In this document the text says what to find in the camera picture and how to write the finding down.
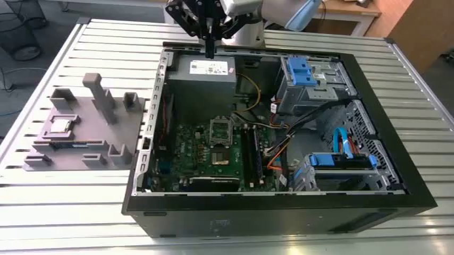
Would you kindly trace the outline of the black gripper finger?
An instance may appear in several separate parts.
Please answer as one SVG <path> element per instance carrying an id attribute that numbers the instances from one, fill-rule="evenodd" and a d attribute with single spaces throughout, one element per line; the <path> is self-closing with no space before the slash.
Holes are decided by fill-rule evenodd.
<path id="1" fill-rule="evenodd" d="M 209 58 L 213 58 L 213 54 L 216 53 L 216 41 L 221 39 L 229 39 L 236 32 L 241 29 L 241 27 L 248 24 L 251 20 L 251 14 L 241 14 L 235 16 L 229 21 L 224 24 L 220 24 L 221 15 L 215 14 L 212 17 L 212 27 L 209 33 Z"/>
<path id="2" fill-rule="evenodd" d="M 205 58 L 209 58 L 209 32 L 207 18 L 199 20 L 183 1 L 167 1 L 164 9 L 187 34 L 204 41 Z"/>

